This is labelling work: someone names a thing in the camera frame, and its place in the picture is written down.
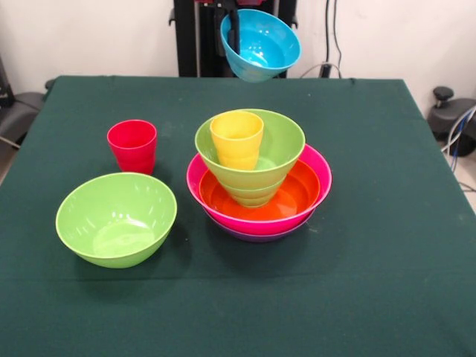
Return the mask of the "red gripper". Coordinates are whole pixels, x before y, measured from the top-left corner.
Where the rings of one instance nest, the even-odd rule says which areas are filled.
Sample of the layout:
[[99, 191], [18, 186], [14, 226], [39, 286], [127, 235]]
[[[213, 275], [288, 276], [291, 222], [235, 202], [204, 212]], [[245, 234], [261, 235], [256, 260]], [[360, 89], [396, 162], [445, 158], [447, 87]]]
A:
[[228, 44], [234, 50], [236, 54], [240, 54], [239, 47], [239, 14], [237, 6], [260, 6], [266, 0], [195, 0], [194, 2], [202, 4], [215, 4], [217, 2], [223, 3], [222, 5], [214, 6], [214, 30], [215, 30], [215, 47], [216, 53], [220, 57], [225, 56], [225, 50], [222, 44], [221, 37], [221, 24], [225, 17], [225, 12], [229, 15], [230, 30], [228, 31]]

